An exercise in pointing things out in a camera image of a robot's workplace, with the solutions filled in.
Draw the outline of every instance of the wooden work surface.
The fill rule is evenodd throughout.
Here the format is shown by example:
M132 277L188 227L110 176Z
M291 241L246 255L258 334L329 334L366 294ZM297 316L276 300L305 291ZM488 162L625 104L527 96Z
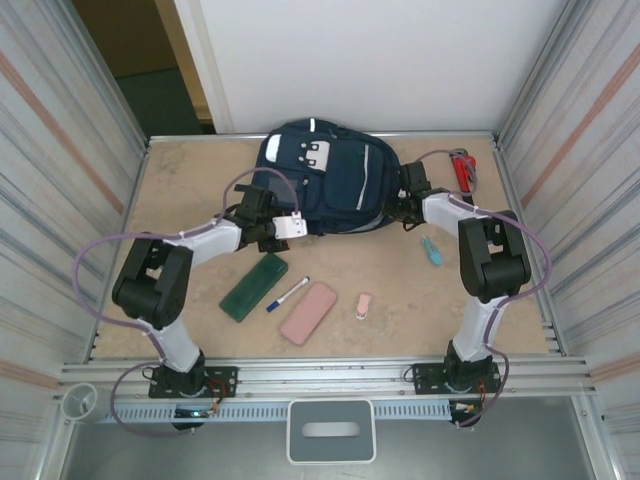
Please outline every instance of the wooden work surface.
M474 199L490 209L506 200L487 139L475 137L392 138L400 160L410 162L433 149L466 148L478 166ZM254 166L260 140L215 139L155 143L130 225L131 231L174 233L217 214L222 191L231 178ZM445 155L426 160L434 187L457 189ZM239 201L233 194L230 204ZM444 264L433 266L421 244L427 235ZM462 321L467 294L459 274L457 244L433 225L405 233L400 224L357 235L306 237L290 241L278 254L289 271L258 306L238 324L218 307L220 300L260 259L255 245L201 265L191 275L183 313L194 341L207 356L381 356L443 354ZM128 252L128 245L122 249ZM265 308L302 277L322 281L338 301L309 341L298 347L279 326L304 296L301 289L272 313ZM355 318L361 292L373 295L366 320ZM125 318L111 305L107 312ZM548 351L535 299L507 310L496 346L509 353ZM150 356L153 347L139 331L103 325L95 357Z

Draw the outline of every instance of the pink eraser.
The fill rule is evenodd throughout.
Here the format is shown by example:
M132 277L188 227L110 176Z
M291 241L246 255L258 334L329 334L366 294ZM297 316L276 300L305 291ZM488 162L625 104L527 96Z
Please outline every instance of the pink eraser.
M280 332L296 345L304 345L337 298L327 285L315 282L284 321Z
M371 295L368 293L361 293L358 299L358 307L356 308L356 318L358 320L364 320L369 313L369 303L371 303Z

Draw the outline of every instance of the green pencil case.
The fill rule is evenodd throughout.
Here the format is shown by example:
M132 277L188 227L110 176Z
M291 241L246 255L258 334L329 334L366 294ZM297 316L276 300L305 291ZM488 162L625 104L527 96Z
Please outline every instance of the green pencil case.
M242 322L288 269L280 257L266 254L222 299L220 308L236 322Z

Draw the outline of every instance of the navy backpack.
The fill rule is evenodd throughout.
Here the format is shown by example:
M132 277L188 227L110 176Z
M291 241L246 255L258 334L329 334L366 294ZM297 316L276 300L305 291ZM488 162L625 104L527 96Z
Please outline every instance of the navy backpack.
M379 138L314 118L289 122L262 142L256 166L289 179L310 234L365 232L392 221L382 207L398 193L400 162ZM256 172L252 183L274 192L278 207L293 209L280 177Z

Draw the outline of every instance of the corrugated metal wall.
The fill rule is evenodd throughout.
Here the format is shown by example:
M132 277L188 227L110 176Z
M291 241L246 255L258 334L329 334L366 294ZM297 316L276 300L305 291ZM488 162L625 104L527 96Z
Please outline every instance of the corrugated metal wall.
M626 473L638 478L640 2L587 3L502 138L526 220L551 248L565 346L588 359Z
M71 289L74 253L120 231L144 154L137 125L63 1L0 3L0 478L37 468L63 362L94 330ZM115 247L89 255L101 300Z

